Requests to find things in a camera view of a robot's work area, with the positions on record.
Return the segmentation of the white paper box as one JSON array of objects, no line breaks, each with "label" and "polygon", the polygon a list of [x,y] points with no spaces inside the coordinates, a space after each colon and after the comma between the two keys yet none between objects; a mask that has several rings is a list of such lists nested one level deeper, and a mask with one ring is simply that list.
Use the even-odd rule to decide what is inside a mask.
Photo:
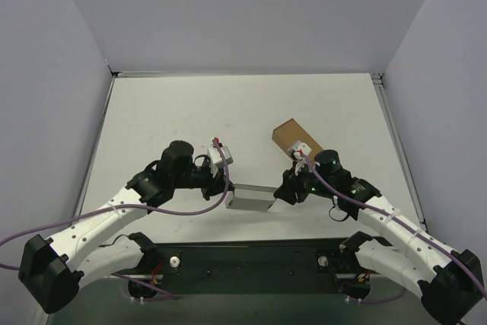
[{"label": "white paper box", "polygon": [[276,201],[276,190],[270,186],[235,184],[225,198],[225,207],[241,211],[267,212]]}]

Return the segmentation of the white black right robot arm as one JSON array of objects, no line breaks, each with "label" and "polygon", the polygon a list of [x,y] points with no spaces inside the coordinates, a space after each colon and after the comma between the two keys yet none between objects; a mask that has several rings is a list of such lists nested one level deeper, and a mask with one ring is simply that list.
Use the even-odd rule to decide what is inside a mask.
[{"label": "white black right robot arm", "polygon": [[346,170],[337,151],[319,151],[309,159],[309,147],[289,148],[292,167],[282,175],[276,199],[291,205],[309,195],[330,199],[333,206],[387,241],[383,246],[358,232],[340,251],[359,267],[379,273],[416,295],[423,308],[441,324],[458,324],[482,299],[486,289],[479,258],[458,252],[410,221],[364,179]]}]

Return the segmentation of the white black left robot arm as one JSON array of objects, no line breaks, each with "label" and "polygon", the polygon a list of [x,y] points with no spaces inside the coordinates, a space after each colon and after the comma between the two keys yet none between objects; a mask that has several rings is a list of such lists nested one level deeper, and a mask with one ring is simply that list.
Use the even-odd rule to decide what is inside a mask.
[{"label": "white black left robot arm", "polygon": [[233,158],[227,146],[213,139],[201,165],[195,164],[193,153],[190,143],[171,142],[97,211],[80,215],[48,238],[37,234],[26,242],[18,278],[45,313],[61,310],[83,287],[104,276],[131,268],[152,270],[157,248],[150,240],[105,241],[151,212],[161,213],[176,190],[199,189],[205,200],[224,199],[232,191]]}]

